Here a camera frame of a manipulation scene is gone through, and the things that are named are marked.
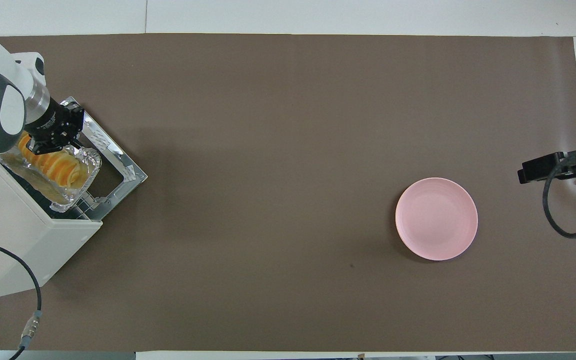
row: black cable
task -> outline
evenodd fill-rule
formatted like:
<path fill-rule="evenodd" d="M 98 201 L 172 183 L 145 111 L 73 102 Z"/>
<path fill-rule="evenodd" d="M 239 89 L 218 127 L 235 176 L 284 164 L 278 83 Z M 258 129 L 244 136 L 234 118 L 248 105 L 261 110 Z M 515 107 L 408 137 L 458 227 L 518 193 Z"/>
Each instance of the black cable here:
<path fill-rule="evenodd" d="M 5 255 L 8 255 L 9 257 L 13 258 L 14 260 L 17 260 L 17 262 L 21 264 L 21 266 L 23 266 L 25 271 L 28 272 L 28 275 L 30 275 L 30 278 L 32 279 L 32 284 L 34 284 L 34 290 L 37 292 L 37 311 L 35 311 L 33 317 L 30 318 L 29 324 L 32 323 L 32 321 L 36 321 L 36 323 L 34 324 L 35 326 L 34 331 L 36 331 L 37 330 L 36 326 L 37 324 L 39 324 L 39 317 L 41 316 L 41 310 L 42 310 L 42 290 L 39 288 L 39 282 L 37 281 L 37 278 L 32 269 L 30 269 L 30 266 L 28 266 L 28 264 L 26 264 L 26 262 L 21 257 L 14 255 L 14 253 L 6 250 L 5 248 L 2 248 L 1 246 L 0 251 Z M 29 335 L 26 333 L 26 329 L 23 330 L 22 342 L 19 345 L 19 349 L 16 351 L 16 353 L 14 353 L 14 355 L 12 355 L 12 357 L 10 357 L 10 360 L 15 360 L 21 355 L 21 353 L 23 353 L 24 350 L 26 350 L 27 345 L 30 343 L 30 340 L 34 335 L 34 331 L 32 331 L 32 333 L 30 333 Z"/>
<path fill-rule="evenodd" d="M 553 215 L 551 215 L 551 209 L 548 206 L 548 192 L 551 189 L 551 183 L 553 182 L 555 175 L 560 173 L 564 169 L 564 167 L 572 164 L 576 161 L 576 152 L 569 152 L 568 156 L 564 158 L 562 161 L 558 162 L 555 167 L 550 171 L 548 177 L 546 178 L 546 183 L 543 185 L 543 193 L 541 196 L 541 203 L 543 205 L 543 212 L 546 214 L 546 219 L 548 219 L 548 223 L 550 226 L 558 232 L 558 234 L 562 235 L 562 237 L 568 239 L 576 239 L 576 232 L 567 232 L 566 230 L 560 228 L 559 225 L 553 219 Z"/>
<path fill-rule="evenodd" d="M 448 358 L 450 355 L 446 355 L 446 356 L 441 356 L 440 358 L 437 358 L 437 360 L 444 360 L 445 358 Z M 495 356 L 494 355 L 484 355 L 486 358 L 489 358 L 490 360 L 495 360 Z M 457 355 L 457 359 L 458 360 L 465 360 L 463 356 L 461 355 Z"/>
<path fill-rule="evenodd" d="M 30 269 L 30 266 L 28 266 L 28 264 L 26 264 L 26 262 L 24 260 L 22 260 L 21 257 L 14 255 L 14 253 L 6 250 L 5 248 L 2 248 L 1 246 L 0 246 L 0 251 L 2 253 L 4 253 L 5 255 L 8 255 L 9 257 L 13 258 L 14 260 L 17 260 L 17 262 L 19 262 L 19 264 L 21 264 L 21 266 L 23 266 L 25 271 L 28 272 L 28 275 L 30 275 L 30 278 L 32 279 L 32 284 L 34 284 L 34 290 L 37 292 L 37 311 L 41 312 L 41 310 L 42 310 L 42 290 L 39 288 L 39 282 L 37 281 L 37 278 L 35 277 L 35 274 L 33 273 L 33 271 Z"/>
<path fill-rule="evenodd" d="M 14 353 L 14 355 L 12 355 L 12 357 L 10 357 L 9 360 L 15 360 L 21 355 L 21 353 L 23 353 L 24 350 L 26 350 L 25 346 L 19 346 L 19 350 L 17 350 L 16 353 Z"/>

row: round plate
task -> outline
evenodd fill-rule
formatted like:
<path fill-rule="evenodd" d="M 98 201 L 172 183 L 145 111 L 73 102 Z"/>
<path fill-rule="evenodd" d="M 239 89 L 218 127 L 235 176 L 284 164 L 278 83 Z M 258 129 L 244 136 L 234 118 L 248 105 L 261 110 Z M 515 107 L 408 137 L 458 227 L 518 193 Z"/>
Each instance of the round plate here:
<path fill-rule="evenodd" d="M 447 178 L 429 177 L 410 185 L 395 210 L 401 240 L 428 260 L 448 260 L 473 243 L 479 219 L 468 191 Z"/>

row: brown table surface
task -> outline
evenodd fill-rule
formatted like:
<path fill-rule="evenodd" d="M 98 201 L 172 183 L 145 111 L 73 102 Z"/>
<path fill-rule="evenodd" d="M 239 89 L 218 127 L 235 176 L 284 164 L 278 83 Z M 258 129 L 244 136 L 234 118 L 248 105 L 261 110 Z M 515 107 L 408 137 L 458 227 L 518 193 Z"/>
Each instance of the brown table surface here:
<path fill-rule="evenodd" d="M 571 38 L 0 42 L 41 53 L 53 98 L 79 100 L 150 176 L 43 287 L 32 349 L 576 351 L 576 240 L 516 174 L 576 150 Z M 444 262 L 393 225 L 433 176 L 479 216 Z M 576 182 L 551 206 L 576 228 Z M 33 301 L 0 298 L 0 349 Z"/>

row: cable connector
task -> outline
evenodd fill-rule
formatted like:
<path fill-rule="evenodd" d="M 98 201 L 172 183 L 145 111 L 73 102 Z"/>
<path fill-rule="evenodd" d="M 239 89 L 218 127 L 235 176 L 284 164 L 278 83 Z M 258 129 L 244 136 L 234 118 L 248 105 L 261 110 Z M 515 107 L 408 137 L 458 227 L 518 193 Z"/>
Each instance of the cable connector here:
<path fill-rule="evenodd" d="M 28 322 L 25 323 L 25 328 L 23 328 L 23 332 L 21 333 L 21 342 L 19 342 L 19 347 L 28 348 L 30 345 L 30 341 L 37 333 L 37 328 L 39 328 L 39 319 L 42 317 L 42 312 L 36 310 L 32 317 L 28 319 Z"/>

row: white table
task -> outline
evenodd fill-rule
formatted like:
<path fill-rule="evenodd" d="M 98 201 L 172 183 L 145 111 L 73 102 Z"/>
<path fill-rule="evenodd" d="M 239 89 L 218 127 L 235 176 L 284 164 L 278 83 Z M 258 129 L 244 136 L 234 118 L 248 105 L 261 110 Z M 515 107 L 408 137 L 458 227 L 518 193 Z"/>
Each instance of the white table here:
<path fill-rule="evenodd" d="M 69 9 L 76 10 L 64 18 Z M 0 36 L 141 33 L 556 36 L 574 37 L 576 54 L 576 0 L 0 0 Z M 357 350 L 163 351 L 137 358 L 350 358 Z M 366 353 L 420 355 L 428 354 Z"/>

